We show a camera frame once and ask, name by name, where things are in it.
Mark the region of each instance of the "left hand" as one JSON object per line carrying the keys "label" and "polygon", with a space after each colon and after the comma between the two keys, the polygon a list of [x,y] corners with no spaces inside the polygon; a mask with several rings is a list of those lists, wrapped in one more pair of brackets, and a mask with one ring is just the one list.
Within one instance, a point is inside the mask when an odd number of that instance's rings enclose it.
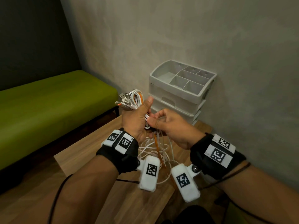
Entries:
{"label": "left hand", "polygon": [[145,127],[145,114],[150,113],[150,107],[154,101],[154,98],[149,96],[147,100],[136,110],[125,111],[123,110],[122,123],[123,129],[134,137],[138,143],[142,143],[147,135]]}

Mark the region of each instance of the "dark green wall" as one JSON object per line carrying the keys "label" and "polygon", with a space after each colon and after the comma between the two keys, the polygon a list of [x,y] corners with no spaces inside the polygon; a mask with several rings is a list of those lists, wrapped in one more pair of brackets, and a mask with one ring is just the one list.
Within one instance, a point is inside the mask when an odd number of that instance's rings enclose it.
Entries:
{"label": "dark green wall", "polygon": [[60,0],[0,0],[0,90],[78,69]]}

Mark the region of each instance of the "metal screw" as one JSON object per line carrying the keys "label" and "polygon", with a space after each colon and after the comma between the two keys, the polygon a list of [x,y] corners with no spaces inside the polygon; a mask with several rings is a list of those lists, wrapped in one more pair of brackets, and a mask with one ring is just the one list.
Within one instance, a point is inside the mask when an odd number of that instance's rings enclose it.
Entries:
{"label": "metal screw", "polygon": [[192,171],[193,171],[194,173],[198,173],[198,172],[200,172],[200,169],[199,169],[197,166],[195,166],[195,165],[192,165],[191,169],[192,169]]}

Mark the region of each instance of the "right hand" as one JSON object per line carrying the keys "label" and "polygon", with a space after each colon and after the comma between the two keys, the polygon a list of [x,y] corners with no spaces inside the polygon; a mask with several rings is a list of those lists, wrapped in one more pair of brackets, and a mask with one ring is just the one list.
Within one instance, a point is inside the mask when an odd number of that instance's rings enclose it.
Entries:
{"label": "right hand", "polygon": [[147,118],[147,123],[164,131],[170,139],[183,149],[190,149],[205,134],[187,123],[178,113],[163,109]]}

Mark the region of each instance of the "concrete wall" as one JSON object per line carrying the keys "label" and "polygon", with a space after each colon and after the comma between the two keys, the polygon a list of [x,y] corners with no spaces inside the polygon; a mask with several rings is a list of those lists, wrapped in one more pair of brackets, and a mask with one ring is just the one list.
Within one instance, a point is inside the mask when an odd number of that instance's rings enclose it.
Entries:
{"label": "concrete wall", "polygon": [[219,74],[200,119],[299,190],[299,0],[62,0],[83,69],[148,92],[168,59]]}

